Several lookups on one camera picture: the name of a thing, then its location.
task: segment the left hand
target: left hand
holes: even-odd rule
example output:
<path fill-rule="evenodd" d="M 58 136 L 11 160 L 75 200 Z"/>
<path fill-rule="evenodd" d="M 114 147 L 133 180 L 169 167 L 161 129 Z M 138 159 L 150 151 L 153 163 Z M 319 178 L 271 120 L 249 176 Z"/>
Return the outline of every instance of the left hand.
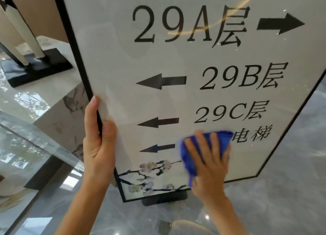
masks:
<path fill-rule="evenodd" d="M 104 121 L 100 137 L 96 113 L 99 104 L 99 98 L 93 96 L 85 110 L 83 184 L 95 189 L 107 189 L 115 168 L 116 126 L 112 121 Z"/>

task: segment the gray marble floor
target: gray marble floor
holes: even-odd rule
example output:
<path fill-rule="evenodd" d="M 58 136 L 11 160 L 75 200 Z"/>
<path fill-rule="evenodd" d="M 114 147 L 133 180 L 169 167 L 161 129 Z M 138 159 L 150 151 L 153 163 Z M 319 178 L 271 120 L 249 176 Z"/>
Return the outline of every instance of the gray marble floor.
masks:
<path fill-rule="evenodd" d="M 82 176 L 64 166 L 11 234 L 53 234 Z M 255 179 L 226 184 L 226 194 L 251 234 L 326 234 L 326 79 Z M 110 187 L 91 234 L 218 234 L 203 205 L 188 199 L 144 207 L 123 203 Z"/>

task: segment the black frame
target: black frame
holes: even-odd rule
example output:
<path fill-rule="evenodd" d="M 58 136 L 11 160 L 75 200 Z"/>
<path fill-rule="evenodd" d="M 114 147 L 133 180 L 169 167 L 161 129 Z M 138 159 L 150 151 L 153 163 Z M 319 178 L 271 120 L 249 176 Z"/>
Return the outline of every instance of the black frame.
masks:
<path fill-rule="evenodd" d="M 69 15 L 67 12 L 67 8 L 65 5 L 64 0 L 55 0 L 58 10 L 59 10 L 59 14 L 61 17 L 61 20 L 63 22 L 65 31 L 67 33 L 67 37 L 69 40 L 69 43 L 71 45 L 71 49 L 72 49 L 72 53 L 75 57 L 76 60 L 76 64 L 81 76 L 81 80 L 84 84 L 85 90 L 86 90 L 86 94 L 88 97 L 88 100 L 91 100 L 91 98 L 93 97 L 93 91 L 91 88 L 91 85 L 88 81 L 88 77 L 87 77 L 87 73 L 86 73 L 86 69 L 82 60 L 82 56 L 80 54 L 79 48 L 78 48 L 78 44 L 77 44 L 77 40 L 69 19 Z M 324 76 L 326 75 L 326 69 L 324 70 L 323 74 L 321 75 L 321 77 L 319 78 L 319 80 L 317 81 L 317 83 L 315 84 L 315 86 L 313 87 L 313 89 L 311 90 L 311 92 L 309 93 L 309 95 L 307 96 L 307 98 L 305 99 L 305 101 L 302 103 L 301 107 L 299 108 L 299 110 L 297 111 L 297 113 L 294 115 L 294 117 L 292 118 L 292 120 L 290 121 L 290 123 L 288 124 L 288 126 L 286 127 L 286 129 L 284 130 L 282 136 L 279 138 L 279 141 L 277 142 L 277 144 L 275 145 L 274 149 L 271 151 L 271 153 L 268 155 L 268 157 L 266 158 L 265 162 L 263 163 L 263 165 L 260 167 L 259 171 L 257 172 L 256 175 L 251 176 L 251 177 L 245 177 L 245 178 L 239 178 L 239 179 L 234 179 L 234 180 L 229 180 L 229 181 L 225 181 L 225 183 L 230 183 L 230 182 L 234 182 L 234 181 L 239 181 L 239 180 L 245 180 L 245 179 L 250 179 L 250 178 L 255 178 L 258 177 L 259 174 L 261 173 L 261 171 L 263 170 L 263 168 L 265 167 L 265 165 L 267 164 L 268 160 L 271 158 L 271 156 L 273 155 L 274 151 L 277 149 L 277 147 L 279 146 L 280 142 L 283 140 L 284 136 L 287 134 L 288 130 L 291 128 L 292 124 L 294 123 L 294 121 L 297 119 L 297 117 L 299 116 L 299 114 L 301 113 L 302 109 L 304 108 L 304 106 L 307 104 L 308 100 L 310 99 L 310 97 L 312 96 L 312 94 L 315 92 L 316 88 L 318 87 L 318 85 L 320 84 L 320 82 L 323 80 Z M 99 116 L 99 113 L 97 113 L 97 123 L 98 123 L 98 128 L 99 131 L 101 133 L 102 131 L 102 120 Z M 136 199 L 131 199 L 131 200 L 126 200 L 125 196 L 124 196 L 124 192 L 122 190 L 122 185 L 121 182 L 119 181 L 119 176 L 118 176 L 118 172 L 116 170 L 116 168 L 114 169 L 114 177 L 115 180 L 117 182 L 119 191 L 120 191 L 120 195 L 122 198 L 123 202 L 130 202 L 130 201 L 136 201 L 136 200 L 141 200 L 141 199 L 145 199 L 145 198 L 150 198 L 152 196 L 148 196 L 148 197 L 140 197 L 140 198 L 136 198 Z M 190 190 L 190 188 L 188 189 L 183 189 L 183 190 L 177 190 L 177 191 L 187 191 Z M 155 196 L 160 196 L 160 195 L 166 195 L 167 193 L 162 193 L 162 194 L 158 194 Z"/>

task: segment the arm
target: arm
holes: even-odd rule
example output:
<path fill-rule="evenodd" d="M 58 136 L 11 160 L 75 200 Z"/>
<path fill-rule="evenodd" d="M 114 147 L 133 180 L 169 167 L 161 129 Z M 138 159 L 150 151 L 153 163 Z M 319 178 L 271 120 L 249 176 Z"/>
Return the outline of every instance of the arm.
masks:
<path fill-rule="evenodd" d="M 98 106 L 99 99 L 93 97 L 86 107 L 83 183 L 55 235 L 89 234 L 113 177 L 116 126 L 112 121 L 104 122 L 100 137 L 96 116 Z"/>
<path fill-rule="evenodd" d="M 216 133 L 210 135 L 210 150 L 202 131 L 195 132 L 203 163 L 190 138 L 185 145 L 196 164 L 197 176 L 193 179 L 192 191 L 202 200 L 221 235 L 248 235 L 249 233 L 235 214 L 230 200 L 223 190 L 224 179 L 228 172 L 230 145 L 220 159 L 219 142 Z"/>

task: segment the hand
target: hand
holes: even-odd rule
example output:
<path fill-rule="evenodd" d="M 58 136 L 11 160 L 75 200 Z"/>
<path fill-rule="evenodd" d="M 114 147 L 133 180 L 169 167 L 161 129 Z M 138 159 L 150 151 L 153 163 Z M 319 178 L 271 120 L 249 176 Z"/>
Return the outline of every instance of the hand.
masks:
<path fill-rule="evenodd" d="M 227 198 L 224 194 L 224 179 L 228 172 L 230 145 L 220 158 L 220 145 L 218 135 L 210 134 L 212 150 L 210 150 L 206 139 L 201 130 L 196 130 L 195 137 L 202 153 L 204 162 L 197 152 L 190 138 L 185 139 L 192 160 L 196 165 L 197 176 L 192 182 L 192 192 L 197 196 L 206 207 L 211 207 L 225 201 Z"/>
<path fill-rule="evenodd" d="M 116 126 L 112 121 L 103 122 L 102 138 L 97 125 L 98 97 L 93 96 L 85 110 L 83 184 L 92 188 L 108 188 L 115 167 Z"/>

